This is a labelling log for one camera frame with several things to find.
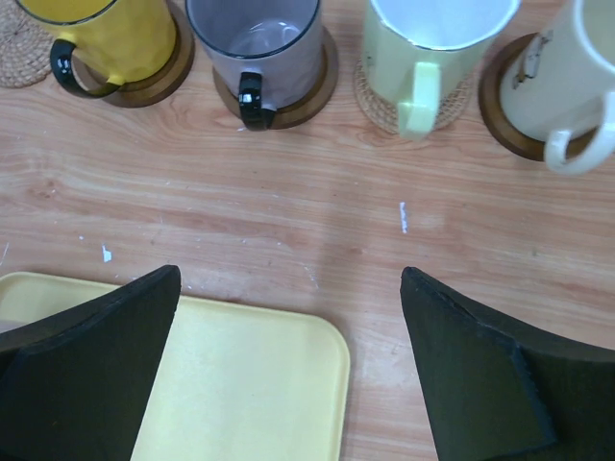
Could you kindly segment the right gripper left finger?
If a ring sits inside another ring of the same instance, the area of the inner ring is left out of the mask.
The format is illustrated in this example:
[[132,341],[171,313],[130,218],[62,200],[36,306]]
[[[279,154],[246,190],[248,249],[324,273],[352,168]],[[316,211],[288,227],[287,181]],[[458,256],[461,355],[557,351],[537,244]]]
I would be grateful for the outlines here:
[[164,265],[3,332],[2,459],[130,459],[180,293]]

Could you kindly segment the purple ceramic mug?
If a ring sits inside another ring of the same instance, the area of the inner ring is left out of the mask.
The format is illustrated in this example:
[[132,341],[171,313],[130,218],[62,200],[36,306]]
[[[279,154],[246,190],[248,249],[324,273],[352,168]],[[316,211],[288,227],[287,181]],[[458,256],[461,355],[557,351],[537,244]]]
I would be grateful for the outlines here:
[[306,96],[321,68],[318,0],[191,0],[190,25],[251,131]]

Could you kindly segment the yellow glass mug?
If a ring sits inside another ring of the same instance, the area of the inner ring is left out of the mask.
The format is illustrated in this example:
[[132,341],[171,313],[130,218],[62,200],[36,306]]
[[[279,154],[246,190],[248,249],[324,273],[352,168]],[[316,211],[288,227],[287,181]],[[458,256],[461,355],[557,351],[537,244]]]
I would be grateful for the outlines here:
[[[54,38],[50,66],[60,86],[87,99],[107,97],[145,80],[172,56],[176,26],[165,1],[19,1],[17,6]],[[85,89],[76,80],[79,60],[106,78]]]

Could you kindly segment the dark brown coaster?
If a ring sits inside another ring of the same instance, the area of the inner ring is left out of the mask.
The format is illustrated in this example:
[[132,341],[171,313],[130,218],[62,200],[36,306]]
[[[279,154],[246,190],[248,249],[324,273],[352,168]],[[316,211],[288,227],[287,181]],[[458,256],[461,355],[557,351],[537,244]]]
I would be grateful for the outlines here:
[[334,39],[323,27],[321,63],[312,88],[298,101],[279,108],[267,108],[263,98],[263,77],[254,72],[243,72],[238,94],[234,95],[218,71],[212,76],[216,91],[226,108],[239,118],[247,130],[267,131],[293,128],[307,122],[330,101],[338,80],[338,53]]
[[[174,51],[169,61],[155,75],[139,82],[125,84],[113,94],[100,99],[126,108],[150,106],[169,96],[185,79],[193,60],[194,41],[187,29],[182,12],[177,7],[166,3],[177,32]],[[85,89],[95,89],[106,81],[105,77],[79,60],[74,61],[73,68],[76,80]]]
[[580,174],[601,156],[596,141],[612,70],[589,40],[552,31],[522,36],[483,72],[481,115],[514,154]]

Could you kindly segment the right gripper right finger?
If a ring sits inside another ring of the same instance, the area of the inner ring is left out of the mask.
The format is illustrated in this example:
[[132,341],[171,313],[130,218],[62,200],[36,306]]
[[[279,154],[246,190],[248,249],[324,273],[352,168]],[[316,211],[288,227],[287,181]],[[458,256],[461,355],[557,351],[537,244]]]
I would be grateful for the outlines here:
[[517,320],[415,268],[401,302],[441,460],[610,460],[614,353]]

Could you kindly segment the dark brown coaster back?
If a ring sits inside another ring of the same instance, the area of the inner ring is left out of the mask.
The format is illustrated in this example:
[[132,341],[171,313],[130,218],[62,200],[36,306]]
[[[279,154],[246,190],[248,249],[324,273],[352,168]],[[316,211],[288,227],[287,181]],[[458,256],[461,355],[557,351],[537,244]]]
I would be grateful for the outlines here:
[[[126,108],[150,106],[169,96],[185,79],[193,60],[194,41],[187,29],[182,12],[177,7],[166,3],[177,32],[174,51],[169,61],[155,75],[139,82],[125,84],[113,94],[100,99]],[[95,89],[106,81],[105,77],[79,60],[74,61],[73,68],[76,80],[85,89]]]

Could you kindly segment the white mug yellow handle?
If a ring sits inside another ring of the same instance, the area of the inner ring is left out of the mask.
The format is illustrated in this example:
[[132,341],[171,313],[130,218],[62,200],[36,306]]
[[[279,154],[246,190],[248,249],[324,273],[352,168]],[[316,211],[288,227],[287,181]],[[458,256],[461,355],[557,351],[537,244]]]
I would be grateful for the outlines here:
[[366,3],[364,72],[397,111],[401,137],[420,140],[434,130],[441,100],[472,73],[520,6],[516,0]]

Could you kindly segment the cream ceramic mug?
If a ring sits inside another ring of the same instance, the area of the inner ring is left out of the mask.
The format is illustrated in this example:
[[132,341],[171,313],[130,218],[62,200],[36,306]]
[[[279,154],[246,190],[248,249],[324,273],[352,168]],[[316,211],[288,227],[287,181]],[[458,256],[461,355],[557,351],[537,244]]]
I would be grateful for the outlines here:
[[567,176],[614,151],[614,3],[569,1],[506,70],[507,121],[541,141],[547,167]]

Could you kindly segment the woven coaster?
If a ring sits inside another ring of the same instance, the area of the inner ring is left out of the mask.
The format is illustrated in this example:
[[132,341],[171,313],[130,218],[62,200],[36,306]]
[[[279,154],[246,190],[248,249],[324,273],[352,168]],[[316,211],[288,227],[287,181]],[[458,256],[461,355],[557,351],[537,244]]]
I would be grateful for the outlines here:
[[[471,100],[477,75],[477,70],[468,74],[441,100],[433,127],[435,130],[448,127],[465,111]],[[359,107],[373,124],[389,134],[399,133],[397,109],[370,88],[361,61],[357,62],[354,70],[354,93]]]
[[1,86],[22,88],[51,72],[53,38],[14,1],[1,2]]

